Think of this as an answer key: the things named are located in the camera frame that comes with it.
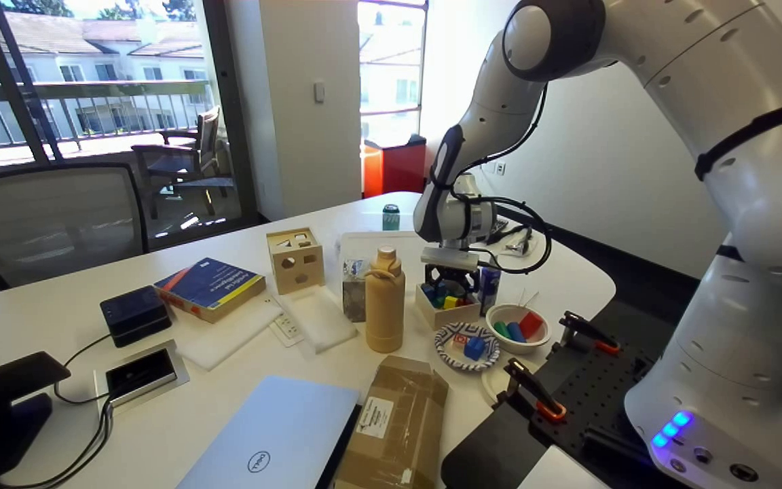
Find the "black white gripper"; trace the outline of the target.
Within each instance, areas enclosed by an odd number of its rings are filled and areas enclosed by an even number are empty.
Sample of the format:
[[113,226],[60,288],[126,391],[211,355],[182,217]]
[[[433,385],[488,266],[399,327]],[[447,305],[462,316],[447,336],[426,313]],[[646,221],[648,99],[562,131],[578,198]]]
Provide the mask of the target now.
[[424,281],[428,286],[462,286],[463,290],[477,288],[477,255],[469,251],[462,251],[456,244],[426,244],[421,254],[424,264]]

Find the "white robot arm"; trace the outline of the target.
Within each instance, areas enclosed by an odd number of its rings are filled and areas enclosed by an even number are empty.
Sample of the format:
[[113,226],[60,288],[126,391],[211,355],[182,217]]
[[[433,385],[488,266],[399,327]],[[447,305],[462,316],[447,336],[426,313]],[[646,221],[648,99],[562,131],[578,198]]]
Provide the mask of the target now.
[[648,463],[698,489],[782,489],[782,23],[763,0],[519,0],[440,142],[416,232],[447,262],[496,202],[459,176],[520,145],[545,87],[626,68],[725,226],[665,351],[625,396]]

